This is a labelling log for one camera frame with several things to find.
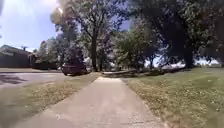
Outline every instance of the house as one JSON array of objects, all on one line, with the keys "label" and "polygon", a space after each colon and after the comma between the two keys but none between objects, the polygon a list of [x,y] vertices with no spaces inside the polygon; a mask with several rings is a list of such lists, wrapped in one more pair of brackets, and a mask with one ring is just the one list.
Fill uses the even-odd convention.
[{"label": "house", "polygon": [[30,52],[8,45],[0,47],[0,68],[29,68]]}]

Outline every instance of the green foliage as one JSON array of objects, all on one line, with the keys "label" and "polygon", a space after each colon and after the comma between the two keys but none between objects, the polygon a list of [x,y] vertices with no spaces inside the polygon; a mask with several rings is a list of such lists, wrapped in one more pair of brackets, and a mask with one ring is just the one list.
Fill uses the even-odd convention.
[{"label": "green foliage", "polygon": [[[132,10],[151,23],[164,46],[164,63],[185,61],[192,67],[193,59],[214,57],[220,42],[215,35],[216,22],[222,16],[223,2],[206,0],[132,0]],[[201,49],[207,48],[207,56]]]},{"label": "green foliage", "polygon": [[[97,40],[105,29],[105,23],[110,22],[114,28],[119,28],[122,19],[119,19],[121,9],[120,0],[74,0],[60,1],[63,8],[63,14],[55,11],[52,15],[52,21],[58,24],[64,23],[61,15],[65,15],[69,20],[78,23],[81,26],[83,39],[91,45],[88,47],[91,52],[92,65],[94,70],[97,70]],[[113,17],[117,17],[117,22],[112,22]]]},{"label": "green foliage", "polygon": [[153,34],[144,29],[144,25],[136,26],[130,31],[121,32],[117,42],[118,63],[127,68],[140,69],[145,61],[151,62],[159,51]]}]

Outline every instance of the roof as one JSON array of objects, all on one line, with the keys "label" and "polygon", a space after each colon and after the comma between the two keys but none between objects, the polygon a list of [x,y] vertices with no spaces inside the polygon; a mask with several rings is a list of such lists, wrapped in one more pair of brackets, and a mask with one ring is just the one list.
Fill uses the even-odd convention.
[{"label": "roof", "polygon": [[18,49],[18,48],[9,46],[9,45],[3,45],[0,48],[0,52],[2,52],[2,53],[9,53],[9,54],[12,53],[12,52],[15,52],[15,53],[23,54],[23,55],[31,54],[30,52],[27,52],[27,51],[24,51],[22,49]]}]

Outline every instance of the road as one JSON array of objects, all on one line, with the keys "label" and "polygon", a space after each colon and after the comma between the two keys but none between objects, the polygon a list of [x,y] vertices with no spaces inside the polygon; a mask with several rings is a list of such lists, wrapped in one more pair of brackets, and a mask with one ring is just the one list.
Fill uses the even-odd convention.
[{"label": "road", "polygon": [[165,128],[120,79],[88,87],[14,128]]},{"label": "road", "polygon": [[50,82],[66,78],[62,73],[0,73],[0,88]]}]

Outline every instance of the tree trunk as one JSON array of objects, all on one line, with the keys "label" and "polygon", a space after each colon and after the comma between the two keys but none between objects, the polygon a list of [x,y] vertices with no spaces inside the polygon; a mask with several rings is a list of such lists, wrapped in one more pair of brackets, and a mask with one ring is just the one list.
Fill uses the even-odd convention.
[{"label": "tree trunk", "polygon": [[185,68],[193,68],[194,66],[194,60],[193,60],[193,53],[191,50],[188,50],[184,55],[184,61],[185,61]]},{"label": "tree trunk", "polygon": [[94,36],[92,38],[92,49],[91,49],[91,57],[92,57],[92,66],[93,66],[93,71],[97,72],[97,66],[96,66],[96,42],[97,38]]},{"label": "tree trunk", "polygon": [[153,67],[154,67],[154,66],[153,66],[153,60],[154,60],[153,58],[150,58],[150,70],[152,70]]}]

